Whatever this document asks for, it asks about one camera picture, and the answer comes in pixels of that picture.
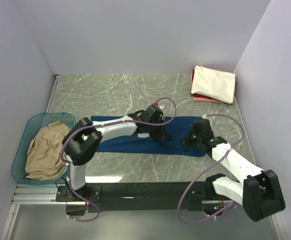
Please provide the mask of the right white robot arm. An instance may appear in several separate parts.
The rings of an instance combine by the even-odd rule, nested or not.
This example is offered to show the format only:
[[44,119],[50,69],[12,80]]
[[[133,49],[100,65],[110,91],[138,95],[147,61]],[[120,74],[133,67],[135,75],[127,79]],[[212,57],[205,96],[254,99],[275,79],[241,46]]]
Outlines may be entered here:
[[184,139],[192,149],[201,149],[211,159],[223,165],[236,178],[231,180],[222,173],[206,179],[207,197],[224,196],[242,205],[254,222],[272,216],[286,208],[281,185],[273,170],[263,170],[252,164],[221,136],[214,136],[208,119],[196,120]]

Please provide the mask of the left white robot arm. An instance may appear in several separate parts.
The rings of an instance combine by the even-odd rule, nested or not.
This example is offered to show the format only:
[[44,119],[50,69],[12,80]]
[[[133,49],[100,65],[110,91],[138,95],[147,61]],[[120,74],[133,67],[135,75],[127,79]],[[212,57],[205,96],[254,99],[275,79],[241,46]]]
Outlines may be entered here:
[[138,134],[148,134],[156,140],[165,139],[166,124],[163,110],[157,103],[113,120],[90,121],[86,117],[82,118],[63,139],[60,152],[67,166],[66,182],[69,190],[74,194],[85,195],[87,163],[101,143]]

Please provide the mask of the blue t shirt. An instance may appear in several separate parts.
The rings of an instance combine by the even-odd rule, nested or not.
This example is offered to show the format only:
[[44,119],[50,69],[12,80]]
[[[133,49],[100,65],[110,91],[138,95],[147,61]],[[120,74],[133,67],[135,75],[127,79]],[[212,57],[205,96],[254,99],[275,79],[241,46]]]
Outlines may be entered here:
[[177,116],[165,126],[167,140],[153,139],[149,136],[136,134],[120,136],[106,140],[97,148],[99,153],[136,153],[158,155],[182,155],[203,157],[205,152],[201,149],[193,150],[183,144],[183,139],[190,131],[194,121],[199,116]]

